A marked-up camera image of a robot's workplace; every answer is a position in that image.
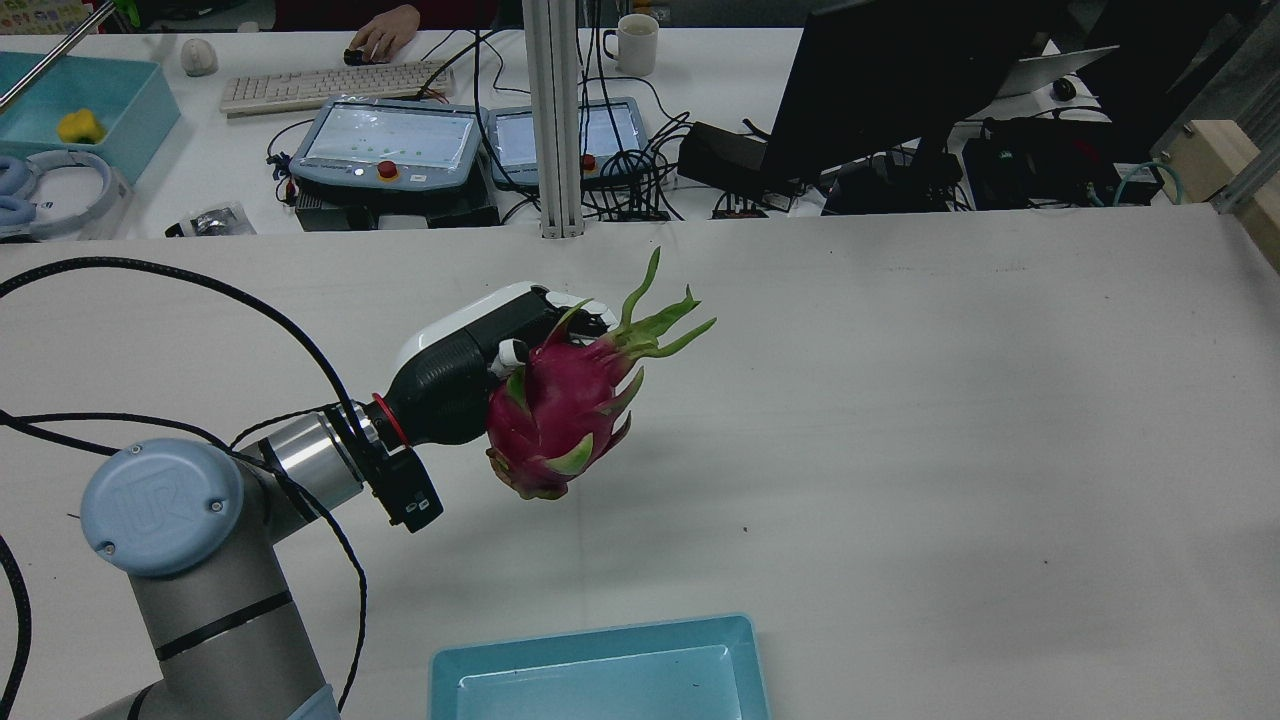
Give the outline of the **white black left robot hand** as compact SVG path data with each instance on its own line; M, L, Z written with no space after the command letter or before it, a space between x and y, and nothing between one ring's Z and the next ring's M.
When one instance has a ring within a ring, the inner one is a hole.
M378 438L393 454L486 434L492 396L579 301L525 281L420 331L401 350L388 391L366 406Z

